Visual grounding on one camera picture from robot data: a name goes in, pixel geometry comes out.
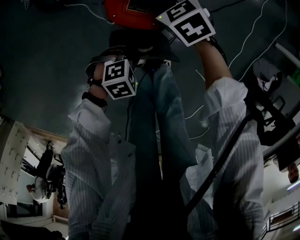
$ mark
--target black and white marker cube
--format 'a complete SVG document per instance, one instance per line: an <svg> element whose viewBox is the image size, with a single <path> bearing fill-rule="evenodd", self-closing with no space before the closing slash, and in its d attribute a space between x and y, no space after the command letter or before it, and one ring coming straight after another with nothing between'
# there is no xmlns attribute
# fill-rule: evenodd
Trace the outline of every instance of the black and white marker cube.
<svg viewBox="0 0 300 240"><path fill-rule="evenodd" d="M137 82L129 61L106 62L102 86L113 100L135 96Z"/></svg>
<svg viewBox="0 0 300 240"><path fill-rule="evenodd" d="M198 0L184 0L156 19L168 26L186 46L216 34Z"/></svg>

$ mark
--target railing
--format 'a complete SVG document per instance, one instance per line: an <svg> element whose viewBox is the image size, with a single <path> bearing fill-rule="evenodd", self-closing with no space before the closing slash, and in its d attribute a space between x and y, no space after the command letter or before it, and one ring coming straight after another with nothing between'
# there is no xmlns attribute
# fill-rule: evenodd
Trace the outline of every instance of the railing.
<svg viewBox="0 0 300 240"><path fill-rule="evenodd" d="M261 240L267 233L285 227L298 219L300 219L300 202L285 211L272 215L262 230Z"/></svg>

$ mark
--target floor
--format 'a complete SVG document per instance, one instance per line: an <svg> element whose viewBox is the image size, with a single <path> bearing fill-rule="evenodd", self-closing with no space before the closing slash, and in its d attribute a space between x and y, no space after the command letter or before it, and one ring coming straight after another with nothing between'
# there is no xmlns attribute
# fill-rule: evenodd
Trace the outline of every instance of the floor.
<svg viewBox="0 0 300 240"><path fill-rule="evenodd" d="M208 10L214 10L235 0L202 0ZM299 16L294 12L297 1L288 0L286 31L277 40L298 56ZM263 0L247 0L213 14L216 38L229 62L240 51L244 39L259 16ZM91 5L104 15L102 5ZM239 79L249 64L264 51L285 24L281 0L269 0L254 33L247 41L241 56L231 67ZM71 130L67 115L80 103L88 89L84 70L91 57L108 47L110 32L118 26L95 18L84 7L69 7L58 13L46 14L31 6L24 9L19 0L0 3L0 64L5 69L1 114L24 125L67 136ZM195 72L203 73L194 47L185 47L178 40L172 44L180 57L172 70L179 86L184 113L190 116L203 102L204 81ZM266 57L277 65L285 58L272 47ZM107 116L114 132L125 132L128 100L108 100ZM190 137L205 131L198 114L186 121ZM209 134L192 140L209 144Z"/></svg>

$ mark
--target light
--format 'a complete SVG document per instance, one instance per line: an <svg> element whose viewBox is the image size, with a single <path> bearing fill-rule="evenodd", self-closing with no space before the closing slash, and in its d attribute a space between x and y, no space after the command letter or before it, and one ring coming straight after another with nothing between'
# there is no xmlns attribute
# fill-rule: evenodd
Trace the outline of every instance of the light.
<svg viewBox="0 0 300 240"><path fill-rule="evenodd" d="M287 191L291 190L293 187L297 186L299 183L300 183L300 179L298 181L296 181L294 184L292 184L291 186L289 186Z"/></svg>
<svg viewBox="0 0 300 240"><path fill-rule="evenodd" d="M294 228L293 232L294 232L294 231L297 231L298 229L300 229L300 225L296 226L296 227Z"/></svg>

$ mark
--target red device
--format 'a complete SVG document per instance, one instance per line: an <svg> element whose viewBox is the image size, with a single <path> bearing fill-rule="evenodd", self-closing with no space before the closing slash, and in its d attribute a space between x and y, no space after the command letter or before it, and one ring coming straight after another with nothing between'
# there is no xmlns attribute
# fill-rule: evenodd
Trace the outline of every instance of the red device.
<svg viewBox="0 0 300 240"><path fill-rule="evenodd" d="M163 26L155 19L146 2L140 0L106 0L108 18L115 24L142 30L159 30Z"/></svg>

